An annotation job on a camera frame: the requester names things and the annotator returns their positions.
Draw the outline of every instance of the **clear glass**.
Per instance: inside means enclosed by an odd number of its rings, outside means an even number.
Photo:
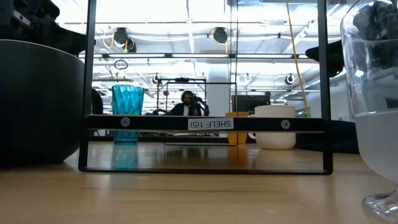
[[[398,20],[396,3],[360,1],[341,23],[350,110],[367,165],[398,184]],[[376,223],[398,222],[398,197],[367,197],[365,214]]]
[[[112,87],[113,114],[141,115],[144,103],[144,89],[132,85]],[[115,144],[135,145],[138,142],[137,131],[115,131]]]

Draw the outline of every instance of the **blue textured glass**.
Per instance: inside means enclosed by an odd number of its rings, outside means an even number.
[[[131,85],[115,85],[112,87],[113,114],[141,115],[143,103],[143,88]],[[135,145],[138,142],[138,137],[138,131],[115,131],[114,143]]]

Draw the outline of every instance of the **metal shelf frame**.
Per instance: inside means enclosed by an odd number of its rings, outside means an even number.
[[[109,169],[88,167],[88,133],[90,129],[131,129],[149,131],[188,131],[189,117],[183,116],[118,116],[88,115],[91,107],[91,83],[95,45],[96,0],[88,0],[87,38],[85,49],[85,74],[83,86],[83,131],[80,141],[78,168],[82,172],[131,172],[131,173],[179,173],[179,174],[277,174],[277,175],[330,175],[333,173],[333,153],[330,139],[330,83],[328,78],[328,31],[326,21],[326,0],[318,3],[318,38],[322,118],[233,118],[234,129],[219,131],[280,131],[324,133],[325,149],[322,152],[323,169],[320,170],[236,170],[236,169]],[[229,58],[238,62],[239,57]],[[128,119],[129,125],[122,122]]]

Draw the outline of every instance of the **black bowl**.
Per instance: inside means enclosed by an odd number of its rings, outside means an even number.
[[[15,40],[0,40],[0,58],[0,166],[63,162],[79,147],[84,63]]]

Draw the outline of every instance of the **yellow cable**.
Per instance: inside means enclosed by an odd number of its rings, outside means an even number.
[[[296,54],[296,46],[295,46],[295,43],[294,43],[294,37],[293,37],[292,21],[290,20],[289,3],[287,1],[286,1],[286,8],[287,8],[287,16],[289,17],[290,37],[292,38],[294,63],[296,64],[297,76],[298,76],[298,80],[300,82],[301,92],[302,92],[302,95],[303,95],[305,114],[309,118],[310,115],[308,113],[307,97],[305,96],[303,80],[302,80],[302,77],[301,77],[301,74],[300,74],[300,71],[299,71],[299,63],[297,62],[297,54]]]
[[[113,47],[113,42],[114,42],[114,33],[112,34],[112,44],[111,44],[111,46],[108,46],[108,45],[106,44],[105,38],[102,39],[102,42],[104,43],[104,45],[105,45],[106,48],[109,48],[109,49],[112,48],[112,47]]]

